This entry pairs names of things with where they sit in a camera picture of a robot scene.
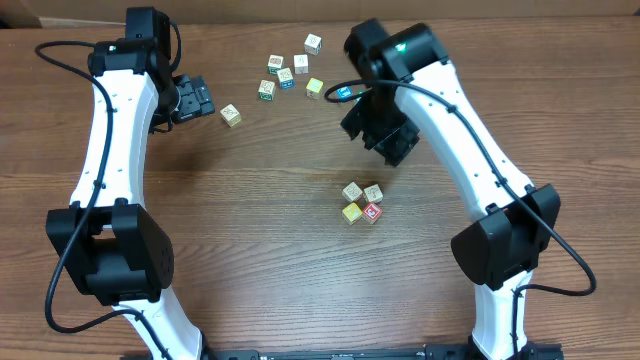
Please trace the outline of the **white wood block letter T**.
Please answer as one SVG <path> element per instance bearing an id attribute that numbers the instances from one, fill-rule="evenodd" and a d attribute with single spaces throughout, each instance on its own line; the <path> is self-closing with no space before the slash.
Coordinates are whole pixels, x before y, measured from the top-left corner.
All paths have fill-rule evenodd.
<path id="1" fill-rule="evenodd" d="M 364 188 L 363 195 L 367 203 L 379 204 L 383 200 L 383 192 L 378 184 Z"/>

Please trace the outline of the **wood block letter E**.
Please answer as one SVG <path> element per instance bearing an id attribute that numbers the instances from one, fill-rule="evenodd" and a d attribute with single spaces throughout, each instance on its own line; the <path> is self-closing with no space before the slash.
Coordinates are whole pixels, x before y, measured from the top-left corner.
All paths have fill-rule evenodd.
<path id="1" fill-rule="evenodd" d="M 354 203 L 363 196 L 363 190 L 355 182 L 351 182 L 343 188 L 342 196 L 347 202 Z"/>

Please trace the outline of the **red sided wood block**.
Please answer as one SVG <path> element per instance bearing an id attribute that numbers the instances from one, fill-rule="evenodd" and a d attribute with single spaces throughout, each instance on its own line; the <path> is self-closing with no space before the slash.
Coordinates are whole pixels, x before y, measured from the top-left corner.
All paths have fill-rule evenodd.
<path id="1" fill-rule="evenodd" d="M 368 203 L 362 209 L 362 217 L 369 224 L 374 224 L 376 221 L 378 221 L 379 218 L 381 217 L 382 213 L 383 213 L 383 211 L 382 211 L 381 207 L 378 204 L 376 204 L 375 202 Z"/>

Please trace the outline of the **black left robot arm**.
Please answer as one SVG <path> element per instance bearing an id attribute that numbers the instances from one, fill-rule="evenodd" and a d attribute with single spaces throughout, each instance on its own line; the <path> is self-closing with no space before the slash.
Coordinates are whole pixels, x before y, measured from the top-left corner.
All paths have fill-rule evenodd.
<path id="1" fill-rule="evenodd" d="M 175 76 L 179 53 L 165 35 L 98 42 L 77 75 L 94 91 L 85 162 L 69 204 L 47 214 L 46 234 L 59 256 L 45 296 L 44 316 L 59 333 L 79 333 L 122 316 L 152 359 L 211 359 L 205 335 L 172 288 L 174 252 L 147 212 L 144 168 L 150 135 L 214 111 L 200 78 Z M 109 313 L 64 326 L 53 315 L 62 273 Z"/>

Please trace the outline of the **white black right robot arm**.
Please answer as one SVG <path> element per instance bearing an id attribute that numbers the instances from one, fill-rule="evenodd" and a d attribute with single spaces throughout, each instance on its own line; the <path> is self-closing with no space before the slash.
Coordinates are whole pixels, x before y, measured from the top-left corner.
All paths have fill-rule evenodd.
<path id="1" fill-rule="evenodd" d="M 555 189 L 536 188 L 499 148 L 464 94 L 432 30 L 395 35 L 375 19 L 351 29 L 344 51 L 367 91 L 342 120 L 351 138 L 398 165 L 421 136 L 447 168 L 470 225 L 451 248 L 474 285 L 476 320 L 465 344 L 427 344 L 420 359 L 561 359 L 558 344 L 524 333 L 526 294 L 560 209 Z"/>

